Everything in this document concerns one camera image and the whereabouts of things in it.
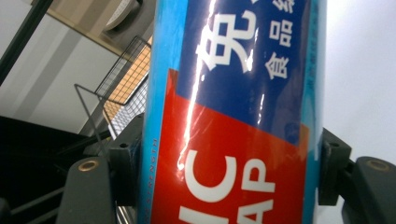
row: wire shelf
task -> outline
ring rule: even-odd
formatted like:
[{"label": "wire shelf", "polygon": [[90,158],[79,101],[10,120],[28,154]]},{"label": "wire shelf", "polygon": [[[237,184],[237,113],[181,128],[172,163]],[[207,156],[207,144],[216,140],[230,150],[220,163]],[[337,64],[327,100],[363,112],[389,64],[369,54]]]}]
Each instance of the wire shelf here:
[{"label": "wire shelf", "polygon": [[145,111],[150,52],[150,43],[136,36],[95,91],[75,84],[78,97],[99,143],[102,139],[92,118],[92,112],[82,97],[82,91],[97,98],[108,129],[116,138],[136,115]]}]

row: cylindrical can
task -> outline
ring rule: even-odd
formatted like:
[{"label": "cylindrical can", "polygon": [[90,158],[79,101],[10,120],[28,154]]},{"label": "cylindrical can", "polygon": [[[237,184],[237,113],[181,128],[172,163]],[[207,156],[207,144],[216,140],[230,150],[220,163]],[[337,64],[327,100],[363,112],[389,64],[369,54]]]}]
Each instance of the cylindrical can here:
[{"label": "cylindrical can", "polygon": [[158,0],[138,223],[312,223],[325,2]]}]

